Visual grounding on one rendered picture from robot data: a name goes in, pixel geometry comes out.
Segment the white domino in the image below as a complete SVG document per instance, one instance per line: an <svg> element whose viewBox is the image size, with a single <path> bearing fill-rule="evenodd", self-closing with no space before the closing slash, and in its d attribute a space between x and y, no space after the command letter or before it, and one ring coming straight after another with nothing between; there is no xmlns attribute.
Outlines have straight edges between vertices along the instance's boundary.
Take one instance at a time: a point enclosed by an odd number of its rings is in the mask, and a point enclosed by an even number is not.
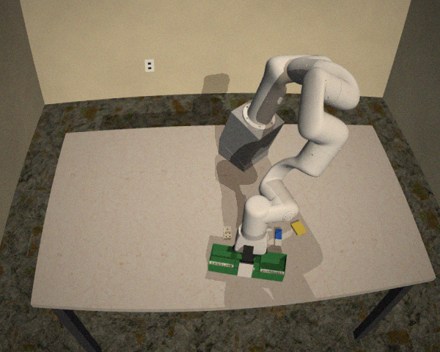
<svg viewBox="0 0 440 352"><path fill-rule="evenodd" d="M232 239L231 226L224 227L224 239Z"/></svg>

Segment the yellow block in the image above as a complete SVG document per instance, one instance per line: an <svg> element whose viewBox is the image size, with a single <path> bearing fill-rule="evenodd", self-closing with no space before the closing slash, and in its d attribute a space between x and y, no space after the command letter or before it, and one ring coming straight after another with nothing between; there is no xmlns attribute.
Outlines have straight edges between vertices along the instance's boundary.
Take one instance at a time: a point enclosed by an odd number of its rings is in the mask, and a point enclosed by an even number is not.
<svg viewBox="0 0 440 352"><path fill-rule="evenodd" d="M297 221L297 222L291 224L291 227L293 228L293 230L297 236L302 235L306 232L304 226L302 225L302 223L300 221Z"/></svg>

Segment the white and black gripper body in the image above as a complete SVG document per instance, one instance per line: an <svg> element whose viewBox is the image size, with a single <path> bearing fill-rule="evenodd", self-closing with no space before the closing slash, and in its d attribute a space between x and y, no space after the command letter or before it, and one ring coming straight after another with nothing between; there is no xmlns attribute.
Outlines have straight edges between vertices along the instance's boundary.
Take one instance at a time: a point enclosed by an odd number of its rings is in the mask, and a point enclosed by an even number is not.
<svg viewBox="0 0 440 352"><path fill-rule="evenodd" d="M235 251L243 253L243 246L253 246L253 254L265 254L268 245L268 232L261 240L258 241L250 241L243 237L241 234L241 225L238 228L238 231L235 236Z"/></svg>

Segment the green divided tray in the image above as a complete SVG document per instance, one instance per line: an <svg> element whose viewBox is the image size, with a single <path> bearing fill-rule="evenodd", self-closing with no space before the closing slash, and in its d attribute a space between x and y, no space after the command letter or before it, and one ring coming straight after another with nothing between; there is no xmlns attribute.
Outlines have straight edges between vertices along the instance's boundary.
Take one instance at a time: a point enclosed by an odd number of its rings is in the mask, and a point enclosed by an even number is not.
<svg viewBox="0 0 440 352"><path fill-rule="evenodd" d="M233 251L232 246L213 243L208 270L237 276L240 260L242 260L242 254ZM282 282L285 276L286 261L286 254L267 252L267 254L257 255L254 258L252 278Z"/></svg>

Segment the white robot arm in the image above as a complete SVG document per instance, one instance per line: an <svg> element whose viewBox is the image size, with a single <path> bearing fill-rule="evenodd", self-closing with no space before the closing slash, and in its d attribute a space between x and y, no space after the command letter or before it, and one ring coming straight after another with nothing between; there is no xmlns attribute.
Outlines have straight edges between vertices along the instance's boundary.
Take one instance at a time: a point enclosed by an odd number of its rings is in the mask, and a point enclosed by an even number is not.
<svg viewBox="0 0 440 352"><path fill-rule="evenodd" d="M274 164L260 182L260 195L244 204L241 234L250 241L261 240L271 232L268 223L289 221L299 207L284 183L292 169L319 177L347 142L347 125L325 112L323 104L338 110L351 110L360 99L359 86L352 74L324 55L296 54L271 57L251 103L243 108L243 118L257 130L268 130L288 83L301 87L298 132L307 143L297 156ZM325 98L324 98L325 96Z"/></svg>

